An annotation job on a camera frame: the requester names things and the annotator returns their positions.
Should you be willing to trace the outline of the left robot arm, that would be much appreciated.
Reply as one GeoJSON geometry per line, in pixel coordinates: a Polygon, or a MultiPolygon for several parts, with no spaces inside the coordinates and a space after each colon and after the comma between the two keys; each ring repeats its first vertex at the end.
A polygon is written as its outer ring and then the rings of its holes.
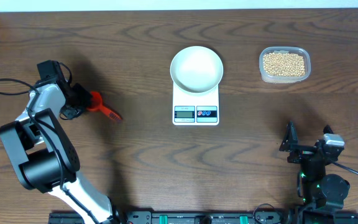
{"type": "Polygon", "coordinates": [[[72,119],[93,107],[94,94],[66,80],[29,85],[29,102],[0,139],[14,172],[28,190],[63,200],[85,223],[124,223],[126,218],[80,172],[76,150],[58,119],[72,119]]]}

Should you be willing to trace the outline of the red plastic scoop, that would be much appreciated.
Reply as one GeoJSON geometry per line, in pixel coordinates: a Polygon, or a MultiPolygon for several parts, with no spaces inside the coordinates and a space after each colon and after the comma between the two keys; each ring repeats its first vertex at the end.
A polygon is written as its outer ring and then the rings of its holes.
{"type": "Polygon", "coordinates": [[[91,112],[100,111],[111,120],[122,120],[122,117],[118,113],[116,113],[114,110],[104,105],[102,96],[99,92],[91,91],[90,94],[91,94],[91,103],[86,108],[88,111],[91,112]]]}

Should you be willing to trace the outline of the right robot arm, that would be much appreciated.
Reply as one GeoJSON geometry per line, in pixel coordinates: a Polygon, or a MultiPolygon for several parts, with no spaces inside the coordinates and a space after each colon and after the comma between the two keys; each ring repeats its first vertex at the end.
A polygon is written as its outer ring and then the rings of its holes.
{"type": "Polygon", "coordinates": [[[293,122],[288,122],[279,150],[289,153],[287,162],[300,165],[297,194],[303,199],[303,205],[289,214],[291,223],[358,223],[358,213],[343,210],[350,183],[326,173],[326,166],[338,160],[344,145],[343,138],[328,125],[314,146],[301,145],[293,122]]]}

